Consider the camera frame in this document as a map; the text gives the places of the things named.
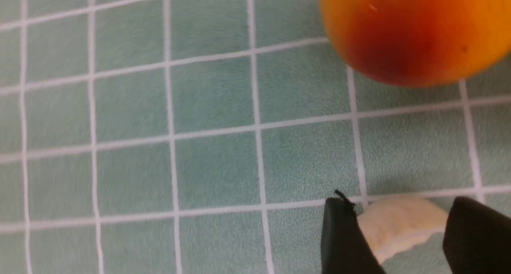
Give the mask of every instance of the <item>peach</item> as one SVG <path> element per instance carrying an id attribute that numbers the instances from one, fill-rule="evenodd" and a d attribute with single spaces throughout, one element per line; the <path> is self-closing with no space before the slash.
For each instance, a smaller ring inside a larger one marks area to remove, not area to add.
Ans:
<path id="1" fill-rule="evenodd" d="M 319 2 L 325 30 L 340 56 L 383 83 L 451 83 L 511 51 L 511 0 Z"/>

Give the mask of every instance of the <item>banana slice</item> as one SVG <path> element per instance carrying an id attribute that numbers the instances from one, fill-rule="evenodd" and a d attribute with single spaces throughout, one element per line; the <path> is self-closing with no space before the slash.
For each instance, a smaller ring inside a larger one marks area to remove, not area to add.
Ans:
<path id="1" fill-rule="evenodd" d="M 376 201 L 358 216 L 358 224 L 380 264 L 399 252 L 444 232 L 447 213 L 426 199 L 396 196 Z"/>

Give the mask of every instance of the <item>fruit piece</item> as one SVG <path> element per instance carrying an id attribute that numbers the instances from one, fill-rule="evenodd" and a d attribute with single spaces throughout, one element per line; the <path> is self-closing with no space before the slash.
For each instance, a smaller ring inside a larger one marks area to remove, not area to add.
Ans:
<path id="1" fill-rule="evenodd" d="M 447 213 L 423 198 L 397 196 L 372 203 L 357 220 L 381 264 L 426 242 L 433 234 L 444 232 Z"/>
<path id="2" fill-rule="evenodd" d="M 511 0 L 319 1 L 341 57 L 383 83 L 451 83 L 511 51 Z"/>

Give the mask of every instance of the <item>green grid mat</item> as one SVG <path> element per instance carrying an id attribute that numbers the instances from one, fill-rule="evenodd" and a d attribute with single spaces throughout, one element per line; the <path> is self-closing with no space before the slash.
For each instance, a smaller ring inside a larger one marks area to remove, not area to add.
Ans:
<path id="1" fill-rule="evenodd" d="M 1 273 L 319 273 L 334 188 L 511 215 L 511 57 L 375 83 L 317 0 L 0 0 L 0 55 Z"/>

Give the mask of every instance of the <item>white grid line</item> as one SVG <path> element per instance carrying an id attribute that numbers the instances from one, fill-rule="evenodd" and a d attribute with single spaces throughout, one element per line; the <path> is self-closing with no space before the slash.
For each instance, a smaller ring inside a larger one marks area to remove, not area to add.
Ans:
<path id="1" fill-rule="evenodd" d="M 96 0 L 88 0 L 89 8 L 93 8 Z M 95 11 L 88 13 L 88 63 L 89 63 L 89 78 L 88 78 L 88 99 L 89 99 L 89 112 L 90 112 L 90 127 L 91 127 L 91 164 L 92 164 L 92 198 L 93 198 L 93 212 L 94 223 L 96 230 L 96 248 L 97 248 L 97 272 L 98 274 L 104 273 L 103 266 L 103 249 L 101 247 L 101 222 L 100 211 L 97 201 L 97 135 L 96 135 L 96 119 L 95 119 L 95 96 L 94 96 L 94 73 L 95 73 Z"/>
<path id="2" fill-rule="evenodd" d="M 399 195 L 414 195 L 424 198 L 436 198 L 436 197 L 455 197 L 455 196 L 471 196 L 475 195 L 476 190 L 474 187 L 461 188 L 461 189 L 443 189 L 434 191 L 423 191 L 415 193 L 396 193 L 386 195 L 368 195 L 368 201 L 378 201 L 389 197 Z M 507 194 L 511 193 L 511 184 L 507 185 L 496 185 L 491 187 L 482 187 L 481 191 L 484 194 Z M 361 203 L 362 197 L 353 196 L 349 197 L 353 203 Z M 137 214 L 126 214 L 126 215 L 111 215 L 100 217 L 100 223 L 113 224 L 113 223 L 129 223 L 139 221 L 150 221 L 150 220 L 161 220 L 170 219 L 175 217 L 198 217 L 214 214 L 228 214 L 237 212 L 255 212 L 265 210 L 286 210 L 292 208 L 306 208 L 306 207 L 321 207 L 325 204 L 325 199 L 318 199 L 314 201 L 297 201 L 292 203 L 269 203 L 266 205 L 239 205 L 239 206 L 228 206 L 228 207 L 217 207 L 217 208 L 200 208 L 193 210 L 180 210 L 179 212 L 168 211 L 168 212 L 146 212 Z M 81 227 L 95 225 L 95 217 L 83 217 L 83 218 L 71 218 L 71 219 L 59 219 L 59 220 L 39 220 L 31 221 L 30 230 L 48 230 L 56 228 L 70 228 L 70 227 Z M 12 232 L 23 232 L 25 231 L 25 223 L 4 223 L 0 224 L 0 233 L 12 233 Z"/>
<path id="3" fill-rule="evenodd" d="M 164 19 L 164 59 L 165 59 L 165 93 L 167 107 L 167 123 L 170 147 L 170 165 L 172 175 L 172 205 L 174 209 L 174 258 L 176 263 L 176 274 L 182 274 L 181 261 L 181 239 L 179 236 L 179 193 L 177 185 L 177 166 L 176 166 L 176 141 L 174 137 L 174 110 L 172 105 L 172 79 L 170 73 L 170 61 L 172 59 L 171 50 L 171 9 L 170 0 L 163 0 L 163 19 Z"/>
<path id="4" fill-rule="evenodd" d="M 504 99 L 504 96 L 500 97 L 491 97 L 484 99 L 476 99 L 474 100 L 476 106 L 489 106 L 500 103 L 511 103 L 511 96 L 507 99 Z M 462 101 L 448 101 L 443 103 L 433 103 L 433 104 L 425 104 L 418 106 L 406 106 L 399 108 L 391 108 L 391 109 L 383 109 L 383 110 L 375 110 L 375 111 L 366 111 L 366 112 L 358 112 L 357 116 L 361 118 L 369 118 L 369 117 L 381 117 L 381 116 L 390 116 L 390 115 L 401 115 L 401 114 L 412 114 L 419 112 L 431 112 L 431 111 L 439 111 L 439 110 L 448 110 L 448 109 L 462 109 Z M 324 116 L 316 116 L 309 117 L 306 119 L 294 119 L 289 121 L 279 121 L 276 123 L 261 123 L 259 125 L 247 125 L 241 127 L 233 127 L 233 128 L 222 128 L 222 129 L 214 129 L 214 130 L 205 130 L 205 131 L 197 131 L 197 132 L 188 132 L 188 133 L 178 133 L 174 135 L 175 140 L 181 139 L 195 139 L 201 137 L 209 137 L 216 135 L 225 135 L 225 134 L 234 134 L 241 132 L 250 132 L 256 131 L 257 129 L 265 130 L 272 128 L 280 128 L 280 127 L 288 127 L 295 125 L 304 125 L 309 123 L 321 123 L 327 121 L 343 121 L 352 119 L 351 113 L 342 113 L 335 115 L 324 115 Z M 108 141 L 104 143 L 97 143 L 96 147 L 99 151 L 105 150 L 113 150 L 118 148 L 126 148 L 126 147 L 135 147 L 139 145 L 147 145 L 152 143 L 165 143 L 171 139 L 169 135 L 163 136 L 151 136 L 144 137 L 141 139 L 126 139 L 121 141 Z M 41 158 L 49 158 L 55 156 L 62 155 L 73 155 L 73 154 L 82 154 L 91 152 L 91 145 L 71 145 L 62 148 L 51 148 L 51 149 L 38 149 L 38 150 L 29 150 L 27 152 L 27 159 L 41 159 Z M 9 153 L 9 154 L 1 154 L 0 155 L 0 165 L 13 163 L 16 161 L 20 161 L 22 159 L 21 153 Z"/>
<path id="5" fill-rule="evenodd" d="M 271 253 L 270 227 L 266 209 L 266 183 L 263 164 L 263 141 L 261 138 L 261 113 L 259 112 L 259 87 L 257 86 L 257 45 L 256 14 L 254 0 L 247 0 L 248 38 L 250 46 L 250 81 L 252 85 L 252 102 L 254 108 L 255 148 L 257 153 L 257 174 L 259 176 L 259 196 L 261 197 L 261 220 L 263 223 L 264 247 L 268 274 L 275 274 Z"/>
<path id="6" fill-rule="evenodd" d="M 173 60 L 173 61 L 169 60 L 169 61 L 164 61 L 164 62 L 159 62 L 159 63 L 152 63 L 152 64 L 146 64 L 146 65 L 127 67 L 127 68 L 101 71 L 101 72 L 94 73 L 93 78 L 95 80 L 97 80 L 97 79 L 107 78 L 107 77 L 111 77 L 111 76 L 130 74 L 130 73 L 139 72 L 139 71 L 154 70 L 154 69 L 164 68 L 164 67 L 168 67 L 168 66 L 177 66 L 177 65 L 184 65 L 184 64 L 197 63 L 197 62 L 206 62 L 206 61 L 215 61 L 215 60 L 222 60 L 222 59 L 248 57 L 248 56 L 252 55 L 254 52 L 255 52 L 255 54 L 265 54 L 265 53 L 269 53 L 269 52 L 279 52 L 282 50 L 288 50 L 290 48 L 295 48 L 295 47 L 314 45 L 314 44 L 324 44 L 324 43 L 328 43 L 328 39 L 325 37 L 302 39 L 302 40 L 292 41 L 292 42 L 288 42 L 288 43 L 281 43 L 281 44 L 276 44 L 276 45 L 272 45 L 272 46 L 256 48 L 255 50 L 243 50 L 241 52 L 230 52 L 230 53 L 226 53 L 226 54 L 212 54 L 209 56 L 193 57 L 193 58 Z M 69 76 L 69 77 L 60 77 L 58 79 L 49 79 L 49 80 L 45 80 L 45 81 L 31 81 L 31 83 L 28 83 L 25 86 L 25 90 L 33 91 L 33 90 L 43 89 L 46 87 L 57 87 L 57 86 L 61 86 L 61 85 L 80 83 L 80 82 L 87 81 L 88 79 L 89 79 L 88 74 L 82 74 L 82 75 Z M 0 87 L 0 96 L 14 94 L 19 91 L 20 91 L 19 86 Z"/>
<path id="7" fill-rule="evenodd" d="M 37 23 L 42 23 L 42 22 L 46 22 L 46 21 L 62 19 L 62 18 L 67 18 L 67 17 L 73 17 L 73 16 L 78 16 L 81 14 L 87 14 L 89 12 L 96 12 L 98 10 L 107 10 L 108 8 L 116 8 L 118 6 L 128 5 L 128 4 L 142 2 L 142 1 L 148 1 L 148 0 L 118 0 L 118 1 L 104 3 L 104 4 L 88 6 L 87 8 L 78 8 L 75 10 L 68 10 L 66 12 L 56 12 L 56 13 L 47 14 L 44 16 L 26 18 L 26 23 L 29 25 L 37 24 Z M 21 21 L 7 22 L 7 23 L 0 25 L 0 32 L 5 31 L 5 30 L 12 30 L 15 28 L 19 28 L 21 26 L 22 26 Z"/>
<path id="8" fill-rule="evenodd" d="M 29 211 L 29 174 L 27 160 L 27 110 L 25 105 L 24 87 L 27 82 L 27 16 L 28 0 L 21 0 L 21 30 L 20 30 L 20 120 L 22 129 L 22 174 L 23 174 L 23 201 L 24 201 L 24 232 L 25 232 L 25 263 L 27 274 L 32 274 L 32 260 L 30 256 L 30 211 Z"/>
<path id="9" fill-rule="evenodd" d="M 367 208 L 369 202 L 367 201 L 367 185 L 365 183 L 365 167 L 362 155 L 362 146 L 360 143 L 360 131 L 358 127 L 358 112 L 357 112 L 357 91 L 355 88 L 355 78 L 353 69 L 349 66 L 347 68 L 347 84 L 348 92 L 350 94 L 350 109 L 351 109 L 351 123 L 353 129 L 353 141 L 355 147 L 355 161 L 357 164 L 357 175 L 360 189 L 360 196 L 362 197 L 362 207 Z"/>
<path id="10" fill-rule="evenodd" d="M 467 81 L 460 80 L 460 95 L 463 104 L 463 116 L 465 116 L 465 128 L 467 131 L 467 145 L 469 147 L 470 164 L 472 167 L 472 175 L 474 179 L 474 188 L 476 189 L 476 197 L 480 203 L 485 203 L 484 194 L 482 193 L 481 170 L 479 167 L 479 157 L 477 154 L 476 137 L 474 133 L 474 121 L 469 104 L 469 94 L 467 90 Z"/>

